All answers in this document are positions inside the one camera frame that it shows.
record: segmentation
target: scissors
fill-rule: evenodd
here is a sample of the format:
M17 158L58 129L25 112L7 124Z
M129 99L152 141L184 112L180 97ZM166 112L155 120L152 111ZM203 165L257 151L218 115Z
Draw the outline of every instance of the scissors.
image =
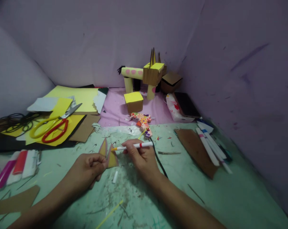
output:
M43 143L51 143L51 142L54 142L56 140L58 140L59 138L61 138L64 133L67 131L67 126L68 126L68 120L67 120L67 117L70 116L72 113L74 113L80 106L81 106L82 103L76 105L75 107L71 108L68 112L66 112L64 115L62 115L61 117L60 116L56 116L56 117L52 117L52 118L49 118L49 119L45 119L41 122L39 122L34 128L32 128L32 130L30 131L29 133L29 136L31 138L39 138L41 137L42 135L44 135L42 137L42 142ZM49 121L53 121L53 123L45 130L43 131L42 133L40 134L37 134L35 135L35 132L36 130L42 126L44 123L46 122L49 122ZM56 125L55 127L53 127L55 125L56 122L58 122L58 120L62 120L58 125ZM56 129L58 129L60 126L62 126L63 124L65 123L64 125L64 129L63 131L55 138L53 139L50 139L50 140L46 140L46 138L52 133L54 132Z

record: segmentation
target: small cardboard box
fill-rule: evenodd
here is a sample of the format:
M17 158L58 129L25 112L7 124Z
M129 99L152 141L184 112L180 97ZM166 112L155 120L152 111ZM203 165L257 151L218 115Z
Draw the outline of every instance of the small cardboard box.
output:
M169 72L162 77L161 90L165 94L173 93L182 83L182 77L175 72Z
M132 92L124 95L128 113L140 112L143 110L143 96L140 92Z

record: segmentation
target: glue gun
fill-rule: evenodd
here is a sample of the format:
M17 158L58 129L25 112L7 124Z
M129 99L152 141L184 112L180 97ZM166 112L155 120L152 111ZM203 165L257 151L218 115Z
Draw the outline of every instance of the glue gun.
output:
M147 114L141 114L141 113L137 113L137 112L133 112L130 115L131 119L136 119L137 125L140 126L141 131L144 132L145 131L145 137L146 138L150 138L152 136L152 132L149 129L149 125L148 123L151 122L151 116L147 115Z

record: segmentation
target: black cable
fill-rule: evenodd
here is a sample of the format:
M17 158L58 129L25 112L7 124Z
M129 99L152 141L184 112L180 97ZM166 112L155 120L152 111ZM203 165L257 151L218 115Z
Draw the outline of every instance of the black cable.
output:
M3 133L12 133L22 128L24 133L30 130L33 127L33 120L40 116L40 113L28 113L27 115L23 115L21 113L14 113L0 119L5 121L4 124L1 124L0 127L5 127L6 131Z
M155 153L155 155L156 155L157 161L158 161L158 163L159 163L159 165L160 165L160 167L161 167L161 169L162 169L165 177L168 178L167 173L165 172L165 169L164 169L164 167L163 167L162 163L160 162L160 159L159 159L159 157L158 157L158 155L157 155L157 151L156 151L156 148L154 147L154 143L153 143L153 140L151 139L151 137L149 138L149 140L152 142L152 146L153 146L154 153Z

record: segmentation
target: table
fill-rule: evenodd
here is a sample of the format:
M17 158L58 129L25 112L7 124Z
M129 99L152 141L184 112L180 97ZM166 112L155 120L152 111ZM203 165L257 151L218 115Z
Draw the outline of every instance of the table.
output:
M181 152L178 155L158 154L169 179L227 228L288 228L286 215L240 152L228 148L234 159L230 165L232 175L219 168L214 180L210 180L196 167L174 133L177 128L195 130L196 127L195 123L151 125L157 151ZM27 180L5 187L0 191L0 198L9 189L13 196L37 184L41 189L35 204L56 186L81 153L97 153L103 137L108 137L110 147L110 143L120 145L139 135L139 128L134 125L105 127L98 133L94 132L86 143L79 143L74 148L43 151L38 174L18 190ZM54 223L53 228L96 228L121 200L122 207L114 211L101 229L177 227L163 203L136 173L129 157L119 153L117 157L120 166L107 169L93 190L75 201ZM118 179L113 184L115 171L118 171ZM9 214L0 222L0 228L9 226L19 216L20 213Z

